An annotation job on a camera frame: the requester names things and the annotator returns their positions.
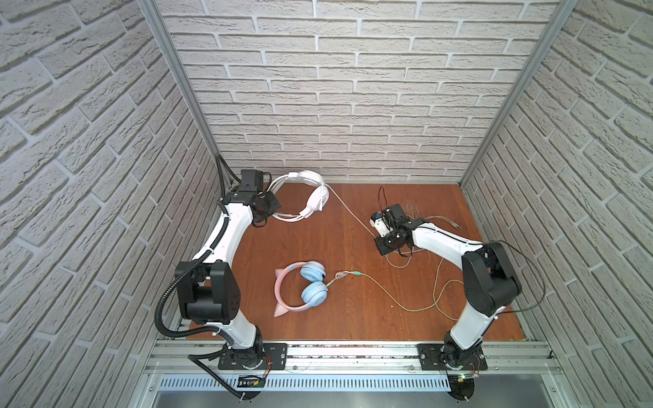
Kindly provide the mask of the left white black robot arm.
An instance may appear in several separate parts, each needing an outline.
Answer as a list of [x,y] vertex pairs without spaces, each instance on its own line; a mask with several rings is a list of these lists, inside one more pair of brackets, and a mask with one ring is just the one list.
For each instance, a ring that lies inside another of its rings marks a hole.
[[175,270],[173,290],[180,314],[197,325],[181,336],[220,336],[228,350],[252,366],[263,359],[263,338],[260,329],[240,311],[241,291],[232,264],[246,230],[266,224],[280,205],[264,187],[264,173],[246,169],[241,171],[240,184],[225,194],[218,207],[217,224],[200,252]]

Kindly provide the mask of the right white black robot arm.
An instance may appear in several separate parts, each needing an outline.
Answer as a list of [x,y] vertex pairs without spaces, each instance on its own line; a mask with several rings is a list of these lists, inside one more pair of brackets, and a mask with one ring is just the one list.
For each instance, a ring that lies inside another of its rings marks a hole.
[[521,294],[505,246],[468,240],[426,219],[409,219],[398,204],[372,214],[370,224],[379,233],[375,244],[382,255],[403,246],[420,248],[462,270],[466,304],[442,348],[443,361],[451,368],[460,367],[481,346],[493,321]]

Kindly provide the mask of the white over-ear headphones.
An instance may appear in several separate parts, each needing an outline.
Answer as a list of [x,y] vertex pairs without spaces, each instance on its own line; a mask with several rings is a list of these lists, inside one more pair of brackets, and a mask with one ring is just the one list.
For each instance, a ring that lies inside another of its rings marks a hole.
[[285,185],[295,183],[307,187],[304,191],[303,207],[295,212],[276,211],[272,217],[286,223],[297,223],[308,219],[311,215],[319,213],[328,203],[330,191],[323,177],[311,170],[301,170],[297,172],[286,173],[274,178],[268,188],[274,195],[278,195],[279,190]]

